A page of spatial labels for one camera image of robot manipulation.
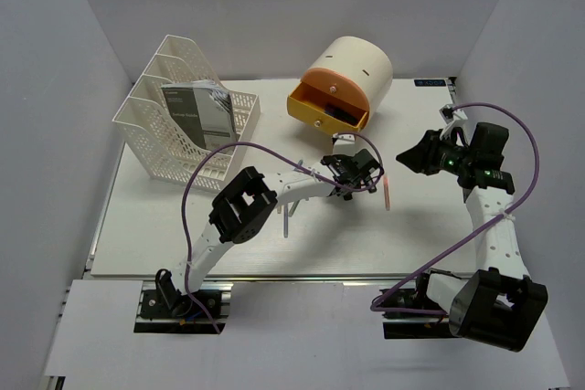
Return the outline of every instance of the white wall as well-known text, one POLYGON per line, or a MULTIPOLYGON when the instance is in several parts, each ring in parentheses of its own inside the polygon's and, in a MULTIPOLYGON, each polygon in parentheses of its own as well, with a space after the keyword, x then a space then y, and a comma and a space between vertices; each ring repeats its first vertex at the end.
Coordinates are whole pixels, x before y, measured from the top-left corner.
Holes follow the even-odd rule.
POLYGON ((397 76, 457 75, 497 0, 89 0, 137 79, 165 34, 191 37, 221 78, 300 76, 337 37, 384 49, 397 76))
POLYGON ((37 388, 79 278, 130 82, 86 0, 0 0, 0 376, 37 388))
MULTIPOLYGON (((458 79, 462 100, 506 106, 534 131, 539 185, 517 213, 523 257, 548 286, 547 316, 574 388, 585 388, 583 206, 585 200, 585 0, 500 0, 458 79)), ((511 122, 491 111, 482 120, 511 122)), ((529 144, 516 129, 505 169, 524 190, 529 144)))

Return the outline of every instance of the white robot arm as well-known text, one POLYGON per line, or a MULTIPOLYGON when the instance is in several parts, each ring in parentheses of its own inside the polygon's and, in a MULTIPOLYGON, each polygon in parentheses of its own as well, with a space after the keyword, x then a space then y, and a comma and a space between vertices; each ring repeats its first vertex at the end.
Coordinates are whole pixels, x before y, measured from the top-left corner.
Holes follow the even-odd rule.
MULTIPOLYGON (((335 177, 333 172, 321 163, 315 163, 309 169, 313 169, 316 174, 326 176, 332 180, 335 177)), ((335 187, 329 183, 295 171, 268 174, 264 177, 264 183, 276 193, 276 204, 274 207, 315 196, 329 196, 335 190, 335 187)), ((259 229, 252 228, 250 230, 250 238, 259 231, 259 229)), ((206 223, 203 233, 193 245, 189 273, 189 290, 199 290, 206 275, 216 266, 223 255, 235 245, 237 244, 233 241, 222 242, 217 226, 206 223)), ((186 263, 186 258, 184 258, 176 269, 173 270, 173 273, 176 273, 179 279, 176 286, 183 294, 186 294, 184 282, 186 263)))
POLYGON ((264 176, 254 168, 242 170, 215 198, 210 221, 193 245, 191 261, 184 258, 173 270, 177 279, 176 287, 182 294, 186 294, 185 273, 188 263, 189 291, 199 290, 206 275, 228 250, 258 234, 274 207, 316 196, 341 195, 346 199, 351 198, 350 193, 319 180, 319 175, 339 184, 359 188, 371 182, 372 173, 378 168, 379 163, 367 150, 355 152, 355 136, 346 134, 334 136, 332 155, 308 167, 314 173, 312 175, 290 171, 264 176), (250 204, 245 200, 246 197, 249 201, 253 198, 250 204))
MULTIPOLYGON (((514 197, 502 189, 475 187, 467 197, 465 206, 472 218, 473 230, 512 205, 514 197)), ((514 222, 509 216, 488 228, 474 240, 475 269, 497 269, 502 276, 521 280, 529 277, 520 256, 514 222)), ((430 275, 427 297, 446 312, 450 312, 455 296, 467 282, 441 273, 430 275)))
POLYGON ((417 278, 414 293, 398 290, 376 306, 396 310, 392 317, 398 321, 404 317, 400 308, 444 311, 449 315, 451 335, 518 352, 544 310, 548 293, 544 285, 531 280, 520 257, 513 218, 505 212, 515 191, 512 176, 500 170, 508 130, 479 122, 467 144, 462 130, 464 114, 449 106, 441 114, 447 127, 426 131, 397 160, 415 173, 457 175, 474 230, 495 216, 504 219, 474 239, 476 272, 469 280, 430 269, 417 278))

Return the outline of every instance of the white desk organizer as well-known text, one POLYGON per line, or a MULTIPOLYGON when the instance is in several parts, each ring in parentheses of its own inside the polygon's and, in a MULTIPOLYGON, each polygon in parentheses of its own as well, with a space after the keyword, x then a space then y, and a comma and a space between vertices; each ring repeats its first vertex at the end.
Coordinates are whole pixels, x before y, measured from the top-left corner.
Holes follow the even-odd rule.
MULTIPOLYGON (((221 84, 195 41, 166 36, 113 118, 124 140, 153 178, 186 184, 209 153, 192 143, 173 121, 160 89, 162 84, 200 79, 213 79, 221 84)), ((239 139, 249 141, 260 117, 258 95, 229 92, 239 139)), ((219 192, 239 171, 245 152, 245 148, 236 147, 233 155, 215 155, 193 187, 219 192)))

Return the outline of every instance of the white table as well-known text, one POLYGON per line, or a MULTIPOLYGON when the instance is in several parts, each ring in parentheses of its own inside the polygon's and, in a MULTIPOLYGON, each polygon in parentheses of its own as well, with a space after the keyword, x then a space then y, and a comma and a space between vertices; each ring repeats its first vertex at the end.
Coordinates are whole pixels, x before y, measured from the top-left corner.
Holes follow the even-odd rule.
MULTIPOLYGON (((330 138, 286 113, 286 97, 297 79, 227 81, 234 90, 258 93, 261 117, 252 140, 293 160, 314 163, 331 153, 330 138)), ((414 174, 395 161, 428 129, 444 122, 439 108, 451 101, 447 88, 416 88, 395 79, 388 96, 364 130, 379 148, 389 175, 392 209, 376 194, 301 202, 282 237, 282 215, 274 212, 252 241, 233 248, 212 270, 221 277, 360 276, 409 273, 471 232, 456 177, 414 174)), ((266 174, 288 169, 267 154, 249 149, 243 166, 266 174)), ((152 277, 173 268, 186 253, 179 215, 183 188, 149 178, 125 148, 101 229, 93 276, 152 277)), ((191 235, 198 237, 213 195, 192 192, 188 202, 191 235)), ((438 268, 475 271, 473 245, 455 252, 438 268)))
POLYGON ((142 282, 76 280, 45 375, 64 390, 565 387, 543 315, 525 349, 469 340, 384 340, 374 286, 240 283, 217 335, 133 333, 142 282))

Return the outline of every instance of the cable tie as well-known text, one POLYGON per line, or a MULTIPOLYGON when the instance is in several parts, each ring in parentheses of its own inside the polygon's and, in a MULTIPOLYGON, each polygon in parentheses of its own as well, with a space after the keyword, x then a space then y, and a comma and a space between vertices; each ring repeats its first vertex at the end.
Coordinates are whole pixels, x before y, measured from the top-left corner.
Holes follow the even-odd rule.
POLYGON ((311 173, 310 176, 312 176, 312 178, 314 179, 315 183, 319 183, 320 180, 317 178, 317 174, 314 173, 314 168, 311 168, 311 173))
POLYGON ((516 217, 512 214, 508 214, 505 209, 500 209, 500 215, 504 217, 504 219, 509 219, 510 221, 516 221, 516 217))

